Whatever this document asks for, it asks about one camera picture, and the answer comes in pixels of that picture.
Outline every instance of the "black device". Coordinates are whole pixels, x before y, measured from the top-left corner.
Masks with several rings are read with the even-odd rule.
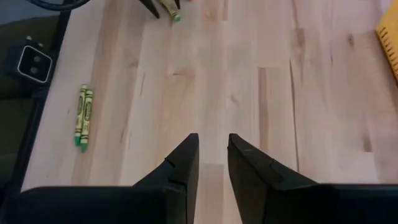
[[[190,134],[132,187],[29,190],[10,200],[6,221],[193,224],[198,166],[198,134]],[[237,134],[228,169],[243,224],[398,223],[398,185],[318,184]]]
[[[51,10],[51,11],[70,11],[73,9],[76,9],[86,3],[88,3],[90,0],[65,0],[64,3],[62,4],[55,4],[55,3],[50,3],[47,1],[43,0],[26,0],[28,2],[31,2],[32,4],[35,4],[36,6],[39,6],[43,9]],[[150,12],[156,17],[160,18],[159,12],[157,11],[154,3],[152,0],[139,0],[145,7],[150,10]],[[180,0],[174,0],[175,4],[177,5],[177,8],[180,9]]]
[[[88,3],[90,0],[71,0],[71,1],[65,1],[62,4],[51,3],[43,0],[26,0],[26,1],[29,1],[30,3],[35,4],[36,6],[51,11],[70,11]]]
[[[193,224],[199,138],[190,134],[155,170],[132,187],[41,187],[13,197],[8,224]]]
[[[9,48],[4,61],[4,73],[28,85],[46,85],[53,67],[51,56],[43,46],[28,36],[21,45]]]

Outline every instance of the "wooden table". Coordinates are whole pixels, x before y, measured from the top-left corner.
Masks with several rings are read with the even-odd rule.
[[[228,133],[319,182],[398,181],[398,89],[374,29],[390,0],[139,1],[72,12],[23,189],[133,185],[200,136],[197,223],[239,223]],[[78,89],[95,89],[73,145]]]

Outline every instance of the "green crayon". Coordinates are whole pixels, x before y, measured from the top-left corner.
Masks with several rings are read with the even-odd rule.
[[[75,146],[80,146],[81,129],[83,127],[83,107],[85,105],[85,95],[88,85],[83,84],[79,92],[79,104],[77,108],[77,121],[75,129]]]
[[[86,90],[85,106],[83,110],[83,128],[81,130],[80,147],[81,152],[87,150],[88,135],[90,131],[91,110],[93,107],[93,90]]]
[[[166,11],[169,13],[171,18],[174,20],[174,22],[180,22],[181,16],[178,14],[177,11],[175,11],[170,4],[166,0],[159,0],[159,2],[163,5],[163,7],[166,8]]]

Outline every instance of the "yellow basket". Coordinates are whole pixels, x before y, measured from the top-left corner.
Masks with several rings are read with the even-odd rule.
[[[376,32],[398,80],[398,0],[394,0],[383,15]]]

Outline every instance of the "crayon tip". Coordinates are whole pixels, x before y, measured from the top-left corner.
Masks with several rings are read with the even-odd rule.
[[[81,144],[80,148],[81,148],[81,152],[86,152],[87,144]]]
[[[177,15],[177,16],[174,17],[174,22],[180,22],[180,20],[181,20],[181,16],[180,15]]]
[[[78,147],[80,146],[80,137],[75,136],[75,146]]]

